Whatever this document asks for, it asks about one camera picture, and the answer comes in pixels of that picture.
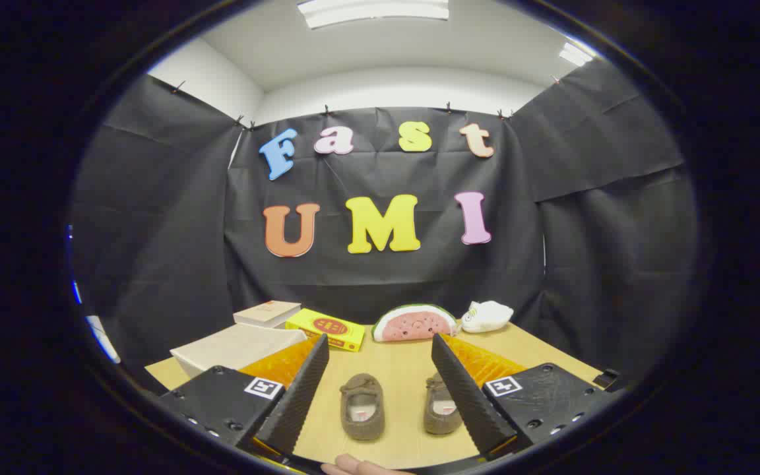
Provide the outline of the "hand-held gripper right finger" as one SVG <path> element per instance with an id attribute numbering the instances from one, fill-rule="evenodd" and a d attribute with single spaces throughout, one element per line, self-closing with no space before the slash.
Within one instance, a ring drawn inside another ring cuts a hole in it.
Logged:
<path id="1" fill-rule="evenodd" d="M 431 358 L 486 460 L 579 425 L 608 406 L 621 388 L 620 373 L 613 370 L 588 382 L 555 363 L 519 369 L 446 334 L 432 337 Z"/>

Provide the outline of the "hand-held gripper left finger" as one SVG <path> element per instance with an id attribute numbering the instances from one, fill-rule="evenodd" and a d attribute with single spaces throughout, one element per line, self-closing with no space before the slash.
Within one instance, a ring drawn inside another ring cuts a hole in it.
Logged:
<path id="1" fill-rule="evenodd" d="M 328 337 L 320 334 L 241 371 L 215 365 L 158 402 L 206 438 L 271 462 L 286 462 L 328 362 Z"/>

